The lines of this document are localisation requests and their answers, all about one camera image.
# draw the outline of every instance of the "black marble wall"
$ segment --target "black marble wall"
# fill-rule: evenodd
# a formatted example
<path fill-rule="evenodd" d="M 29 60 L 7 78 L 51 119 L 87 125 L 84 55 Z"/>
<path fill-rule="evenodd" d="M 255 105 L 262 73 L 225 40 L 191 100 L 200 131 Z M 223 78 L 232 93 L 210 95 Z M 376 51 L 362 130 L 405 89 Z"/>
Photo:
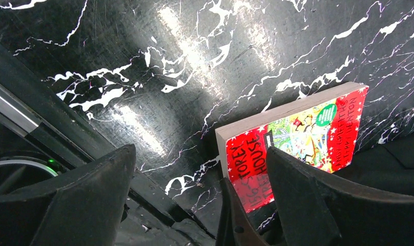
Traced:
<path fill-rule="evenodd" d="M 213 234 L 216 127 L 356 81 L 356 151 L 414 131 L 414 0 L 0 0 L 0 43 Z"/>

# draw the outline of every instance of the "red book cover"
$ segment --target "red book cover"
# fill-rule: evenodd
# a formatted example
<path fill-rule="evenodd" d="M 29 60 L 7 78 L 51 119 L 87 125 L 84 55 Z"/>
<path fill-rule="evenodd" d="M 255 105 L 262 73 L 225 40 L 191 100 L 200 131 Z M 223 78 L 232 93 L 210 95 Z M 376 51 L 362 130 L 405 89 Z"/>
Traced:
<path fill-rule="evenodd" d="M 274 201 L 266 152 L 275 146 L 332 173 L 352 160 L 368 87 L 329 100 L 226 141 L 230 181 L 246 212 Z"/>

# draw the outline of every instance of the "green circle sticker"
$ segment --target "green circle sticker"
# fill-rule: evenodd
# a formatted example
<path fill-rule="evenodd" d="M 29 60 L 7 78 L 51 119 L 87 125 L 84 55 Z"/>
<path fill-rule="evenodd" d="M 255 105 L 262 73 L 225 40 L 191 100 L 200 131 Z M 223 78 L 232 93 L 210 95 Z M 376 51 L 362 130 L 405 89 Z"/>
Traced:
<path fill-rule="evenodd" d="M 337 113 L 337 105 L 330 104 L 324 107 L 320 111 L 319 115 L 317 115 L 316 125 L 320 127 L 329 125 L 334 120 L 336 113 Z"/>

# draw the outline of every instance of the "white cable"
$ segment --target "white cable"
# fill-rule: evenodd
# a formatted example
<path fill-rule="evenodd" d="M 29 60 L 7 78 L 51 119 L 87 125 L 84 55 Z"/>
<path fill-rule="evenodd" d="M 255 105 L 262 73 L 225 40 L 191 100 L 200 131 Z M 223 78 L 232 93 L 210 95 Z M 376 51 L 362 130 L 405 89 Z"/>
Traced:
<path fill-rule="evenodd" d="M 34 167 L 41 168 L 41 169 L 47 171 L 53 177 L 56 177 L 58 175 L 50 167 L 48 167 L 46 165 L 43 165 L 41 163 L 37 163 L 37 162 L 34 162 L 34 161 L 30 161 L 30 160 L 1 160 L 0 161 L 0 166 L 3 166 L 3 165 L 12 165 L 12 164 L 23 164 L 23 165 L 28 165 L 28 166 L 34 166 Z"/>

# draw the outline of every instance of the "white star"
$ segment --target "white star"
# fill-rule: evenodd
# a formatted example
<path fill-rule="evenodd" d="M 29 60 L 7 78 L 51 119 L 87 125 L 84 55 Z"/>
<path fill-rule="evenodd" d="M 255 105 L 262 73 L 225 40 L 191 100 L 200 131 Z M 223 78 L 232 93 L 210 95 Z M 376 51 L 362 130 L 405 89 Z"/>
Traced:
<path fill-rule="evenodd" d="M 258 128 L 258 131 L 259 131 L 259 132 L 264 131 L 264 127 L 266 127 L 266 126 L 260 126 L 260 128 Z"/>

